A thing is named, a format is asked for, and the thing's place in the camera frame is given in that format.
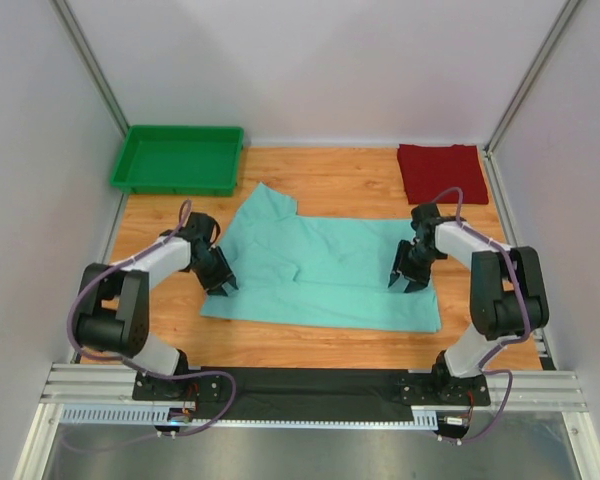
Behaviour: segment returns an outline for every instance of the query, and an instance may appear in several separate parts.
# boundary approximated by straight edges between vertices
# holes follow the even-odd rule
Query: folded red cloth
[[[460,187],[464,203],[489,203],[478,149],[475,146],[419,147],[400,145],[398,163],[409,203],[430,202],[449,187]],[[456,203],[457,194],[446,195],[438,203]]]

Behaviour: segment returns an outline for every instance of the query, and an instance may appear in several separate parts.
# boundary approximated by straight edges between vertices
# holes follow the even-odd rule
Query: light blue cloth
[[[260,184],[240,207],[220,246],[238,280],[232,297],[210,296],[201,314],[235,320],[437,332],[431,285],[387,289],[409,220],[302,217],[296,201]]]

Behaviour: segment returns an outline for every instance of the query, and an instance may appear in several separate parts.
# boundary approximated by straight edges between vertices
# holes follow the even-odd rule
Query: cable
[[[69,343],[71,346],[78,352],[81,356],[88,358],[89,360],[100,360],[104,362],[114,362],[114,361],[122,361],[124,360],[121,355],[94,355],[91,352],[88,352],[84,348],[80,346],[76,337],[73,333],[76,311],[78,306],[82,303],[85,297],[93,290],[102,280],[107,278],[112,273],[117,272],[118,270],[122,270],[130,265],[133,265],[135,262],[142,260],[147,255],[155,252],[163,245],[168,243],[175,235],[180,231],[180,229],[184,226],[187,217],[191,213],[191,200],[187,199],[180,205],[180,211],[178,212],[178,225],[174,228],[169,235],[164,237],[162,240],[155,242],[153,245],[149,245],[147,248],[142,250],[139,253],[123,260],[122,262],[118,262],[115,265],[112,265],[108,269],[106,269],[101,274],[97,275],[94,279],[92,279],[81,291],[78,293],[78,296],[71,304],[69,308],[69,315],[67,316],[67,338],[69,339]]]
[[[218,237],[220,237],[220,234],[222,233],[220,224],[215,219],[214,219],[214,224],[213,224],[213,230],[215,232],[215,236],[213,237],[213,240],[211,240],[211,245],[214,245],[218,241]]]
[[[151,377],[155,377],[155,378],[159,378],[162,380],[171,380],[171,381],[178,381],[178,380],[191,380],[193,378],[202,378],[202,377],[209,377],[209,376],[221,376],[221,377],[225,377],[227,379],[229,379],[229,381],[231,382],[231,395],[229,396],[229,399],[227,400],[227,402],[225,403],[224,407],[222,408],[222,410],[213,418],[211,418],[209,421],[203,423],[202,425],[199,425],[197,427],[192,427],[189,428],[183,432],[178,432],[175,434],[175,437],[188,437],[190,435],[194,435],[196,433],[200,433],[206,429],[208,429],[209,427],[211,427],[213,424],[215,424],[218,420],[220,420],[220,418],[222,418],[224,416],[225,413],[227,413],[227,411],[231,408],[231,406],[233,405],[233,402],[235,400],[236,397],[236,390],[237,390],[237,385],[236,385],[236,380],[233,377],[233,375],[231,375],[230,373],[227,372],[223,372],[220,370],[210,370],[210,371],[204,371],[204,372],[193,372],[193,373],[186,373],[186,374],[182,374],[182,375],[164,375],[161,373],[157,373],[157,372],[151,372],[148,371],[142,367],[140,367],[139,365],[135,364],[131,359],[125,358],[121,355],[94,355],[91,352],[88,352],[87,350],[85,350],[84,348],[82,348],[82,346],[78,343],[78,341],[75,338],[74,335],[74,324],[75,324],[75,317],[76,317],[76,311],[78,309],[78,306],[80,305],[80,303],[84,300],[84,298],[104,279],[106,279],[109,275],[111,275],[114,272],[117,272],[118,270],[121,270],[123,268],[126,268],[130,265],[133,265],[135,262],[142,260],[144,257],[146,257],[147,255],[155,252],[156,250],[158,250],[159,248],[163,247],[164,245],[166,245],[175,235],[176,233],[178,233],[178,231],[184,226],[187,218],[189,217],[189,214],[191,213],[191,200],[187,199],[184,202],[182,202],[182,204],[180,205],[180,210],[178,212],[178,225],[171,231],[171,233],[169,233],[169,235],[167,235],[166,237],[164,237],[163,239],[157,241],[156,243],[154,243],[153,245],[150,245],[149,247],[145,248],[144,250],[142,250],[141,252],[135,254],[134,256],[119,262],[115,265],[112,265],[111,267],[109,267],[108,269],[106,269],[104,272],[102,272],[101,274],[97,275],[95,278],[93,278],[77,295],[76,299],[73,301],[73,303],[71,304],[71,307],[69,308],[69,315],[67,317],[67,337],[69,339],[69,342],[71,343],[71,346],[83,357],[85,358],[89,358],[91,360],[99,360],[99,361],[121,361],[124,365],[127,365],[128,367],[133,368],[134,370],[137,370],[138,372],[140,372],[143,375],[149,375]],[[217,225],[217,234],[216,234],[216,240],[217,237],[220,235],[220,225]],[[152,438],[156,438],[156,435],[151,434],[151,435],[144,435],[132,440],[128,440],[126,442],[123,442],[121,444],[118,445],[113,445],[113,446],[109,446],[109,447],[102,447],[102,448],[97,448],[97,449],[80,449],[77,447],[74,447],[72,445],[70,445],[69,443],[67,443],[66,439],[64,438],[66,435],[63,435],[62,437],[60,437],[60,443],[68,450],[74,452],[74,453],[102,453],[102,452],[109,452],[112,450],[115,450],[117,448],[122,448],[122,447],[126,447],[129,445],[133,445],[136,443],[140,443],[146,440],[150,440]]]
[[[473,443],[473,442],[485,437],[487,434],[489,434],[494,429],[494,427],[498,424],[498,422],[500,422],[500,419],[502,417],[502,412],[504,412],[507,402],[509,401],[509,395],[511,394],[511,389],[513,388],[513,372],[511,372],[511,370],[501,369],[501,370],[483,371],[482,369],[494,356],[496,356],[507,345],[512,345],[514,343],[526,342],[529,339],[529,336],[531,335],[531,321],[529,320],[529,312],[527,311],[527,306],[524,303],[524,298],[522,297],[522,290],[520,288],[520,283],[518,282],[518,278],[516,277],[516,271],[515,271],[515,268],[513,267],[513,262],[511,261],[511,256],[509,255],[509,252],[507,252],[505,250],[505,248],[502,245],[500,245],[499,242],[495,242],[492,238],[489,238],[486,235],[484,235],[483,233],[480,233],[477,230],[474,230],[469,225],[464,223],[462,221],[462,219],[460,218],[460,211],[462,210],[462,202],[464,200],[464,193],[462,192],[462,189],[459,187],[448,188],[444,192],[438,194],[436,196],[436,198],[434,198],[431,201],[431,203],[436,203],[438,200],[445,197],[446,195],[448,195],[451,192],[456,192],[458,194],[458,203],[456,205],[455,220],[456,220],[456,223],[460,226],[460,228],[462,230],[464,230],[465,232],[467,232],[469,235],[473,236],[474,238],[477,238],[478,240],[486,243],[488,246],[495,248],[498,252],[500,252],[502,254],[505,265],[507,266],[507,272],[509,273],[509,279],[511,280],[511,284],[513,285],[513,292],[516,296],[516,299],[518,300],[518,306],[520,307],[520,312],[522,314],[522,322],[524,324],[524,333],[522,334],[521,337],[517,337],[517,338],[509,339],[509,340],[503,340],[502,342],[498,343],[495,347],[493,347],[489,352],[487,352],[486,355],[484,357],[482,357],[482,359],[478,362],[478,368],[480,369],[480,371],[482,371],[482,373],[484,375],[498,375],[498,374],[506,373],[509,376],[509,381],[507,383],[507,389],[505,390],[504,396],[502,397],[502,402],[500,403],[500,408],[498,408],[498,411],[496,412],[495,416],[493,417],[493,420],[491,420],[491,423],[489,425],[487,425],[487,427],[485,427],[485,429],[482,430],[477,435],[475,435],[471,438],[468,438],[466,440],[462,440],[461,444],[467,444],[467,443]]]
[[[125,365],[129,365],[132,368],[137,367],[137,365],[135,365],[129,361],[125,361],[124,363],[125,363]],[[228,378],[229,381],[231,382],[231,395],[229,396],[229,400],[227,400],[227,402],[225,403],[222,410],[215,417],[213,417],[209,421],[203,423],[202,425],[189,428],[187,430],[184,430],[183,432],[178,432],[174,435],[175,437],[189,437],[191,435],[195,435],[196,433],[200,433],[200,432],[208,429],[214,423],[216,423],[218,420],[220,420],[224,416],[225,413],[227,413],[229,408],[231,408],[231,405],[233,404],[233,401],[235,400],[235,397],[236,397],[237,385],[236,385],[235,378],[233,377],[233,375],[231,375],[227,372],[220,371],[220,370],[209,370],[209,371],[205,371],[205,372],[187,373],[184,375],[161,375],[161,374],[154,373],[151,376],[156,377],[156,378],[162,378],[165,380],[190,380],[192,378],[221,376],[221,377]],[[65,447],[67,450],[69,450],[73,453],[78,453],[78,454],[111,452],[113,450],[117,450],[118,448],[128,447],[129,445],[135,445],[136,443],[141,443],[141,442],[144,442],[147,440],[152,440],[154,438],[158,438],[158,436],[155,433],[151,433],[151,434],[143,435],[141,437],[132,438],[131,440],[127,440],[126,442],[122,442],[117,445],[111,445],[111,446],[100,447],[100,448],[83,449],[83,448],[74,447],[73,445],[67,443],[65,437],[66,437],[66,435],[63,435],[60,437],[60,443],[62,444],[62,446]]]

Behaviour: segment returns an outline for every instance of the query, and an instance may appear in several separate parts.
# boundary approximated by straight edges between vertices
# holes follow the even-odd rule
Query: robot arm
[[[213,245],[214,231],[217,238],[219,226],[212,217],[191,213],[168,242],[163,240],[171,231],[158,238],[156,243],[163,243],[159,248],[101,280],[76,310],[77,342],[122,355],[147,371],[162,375],[188,372],[184,352],[149,333],[149,292],[177,271],[193,271],[208,295],[226,296],[237,290],[236,278],[222,250]],[[89,265],[80,290],[109,268],[98,263]],[[115,308],[103,303],[115,298]]]
[[[481,375],[482,369],[495,357],[488,357],[490,352],[503,342],[524,335],[518,299],[503,286],[503,280],[511,281],[503,252],[513,261],[531,330],[547,324],[549,308],[538,254],[533,248],[511,247],[472,234],[473,230],[464,220],[459,224],[455,217],[441,216],[435,204],[414,208],[412,219],[416,234],[412,242],[402,240],[398,246],[390,287],[395,288],[402,278],[407,282],[406,293],[425,288],[431,278],[433,262],[448,255],[471,270],[471,324],[458,342],[441,354],[443,367],[451,377]]]

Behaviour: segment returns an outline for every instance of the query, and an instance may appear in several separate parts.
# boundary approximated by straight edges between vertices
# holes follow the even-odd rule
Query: white wall
[[[48,1],[0,1],[0,479],[68,356],[65,315],[120,198],[120,143]]]
[[[517,230],[541,255],[550,346],[600,435],[600,0],[587,0],[496,151]]]
[[[564,0],[70,0],[132,124],[484,142]]]

